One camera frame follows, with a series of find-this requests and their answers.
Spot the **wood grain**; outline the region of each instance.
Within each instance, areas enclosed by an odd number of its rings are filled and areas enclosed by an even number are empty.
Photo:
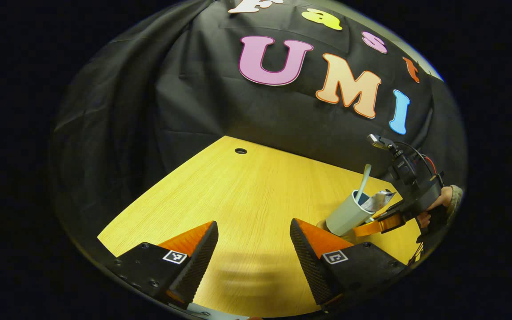
[[[246,154],[234,150],[244,148]],[[241,316],[294,316],[319,310],[290,239],[290,221],[327,218],[362,174],[224,136],[168,174],[120,213],[98,239],[116,256],[162,243],[215,220],[219,242],[195,304]],[[396,189],[369,178],[368,195]],[[388,204],[401,199],[397,194]],[[420,234],[411,220],[371,241],[406,263]]]

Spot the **white straw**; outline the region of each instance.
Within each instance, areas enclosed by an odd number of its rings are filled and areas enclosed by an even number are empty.
[[[370,164],[367,164],[364,166],[364,173],[363,173],[363,180],[361,181],[361,187],[359,188],[359,191],[357,191],[357,195],[355,196],[355,200],[357,203],[359,202],[359,199],[361,199],[362,191],[364,190],[364,186],[366,186],[366,181],[368,180],[368,175],[370,174]]]

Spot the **pink letter u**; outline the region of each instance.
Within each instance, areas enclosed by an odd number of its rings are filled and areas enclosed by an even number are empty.
[[[271,72],[262,67],[262,60],[266,47],[274,43],[274,39],[267,36],[246,36],[240,41],[244,44],[238,66],[240,73],[250,81],[266,85],[285,85],[297,79],[305,53],[313,50],[313,45],[309,43],[284,41],[289,48],[286,64],[281,71]]]

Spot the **white cup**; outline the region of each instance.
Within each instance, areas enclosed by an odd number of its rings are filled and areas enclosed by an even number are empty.
[[[364,221],[368,220],[374,214],[374,212],[369,212],[361,208],[361,205],[370,197],[363,192],[357,203],[355,200],[357,192],[358,190],[353,190],[347,199],[327,217],[325,221],[327,228],[334,235],[342,236],[346,234],[354,227],[364,223]]]

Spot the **foam letter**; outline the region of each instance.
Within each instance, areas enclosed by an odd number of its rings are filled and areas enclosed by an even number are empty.
[[[229,13],[241,13],[241,12],[258,12],[260,9],[256,9],[256,6],[260,8],[268,8],[272,6],[272,2],[275,4],[283,4],[284,0],[242,0],[238,6],[234,9],[228,10]]]
[[[317,91],[315,96],[327,103],[338,103],[337,87],[339,86],[345,107],[349,107],[357,96],[361,95],[353,108],[359,115],[369,119],[374,118],[376,91],[382,82],[378,75],[365,70],[355,80],[349,64],[342,57],[325,53],[323,59],[328,63],[327,75],[323,89]]]
[[[337,17],[317,9],[307,9],[307,11],[308,12],[301,13],[305,19],[317,22],[318,24],[325,24],[325,26],[331,29],[343,30],[339,25],[339,19],[337,19]]]
[[[420,79],[418,79],[418,77],[416,76],[418,69],[416,69],[414,63],[412,63],[412,61],[410,61],[410,59],[408,59],[407,57],[402,57],[402,59],[406,61],[406,68],[408,69],[408,73],[410,73],[412,79],[414,79],[414,81],[416,81],[417,83],[420,83]]]
[[[390,124],[390,129],[399,134],[406,134],[406,111],[410,104],[410,99],[398,90],[394,91],[396,97],[396,108],[394,109],[394,119]]]
[[[285,85],[294,81],[303,65],[303,58],[307,51],[313,50],[313,45],[297,40],[286,40],[284,44],[289,48],[286,64],[281,71],[271,72],[262,67],[266,47],[274,43],[274,39],[267,36],[246,36],[241,39],[244,48],[240,54],[238,69],[246,79],[266,85]]]
[[[380,53],[386,54],[388,52],[384,46],[384,42],[382,42],[382,40],[380,40],[380,38],[377,36],[374,36],[373,34],[370,34],[366,31],[363,31],[362,35],[364,43],[366,43],[369,47],[376,49]]]

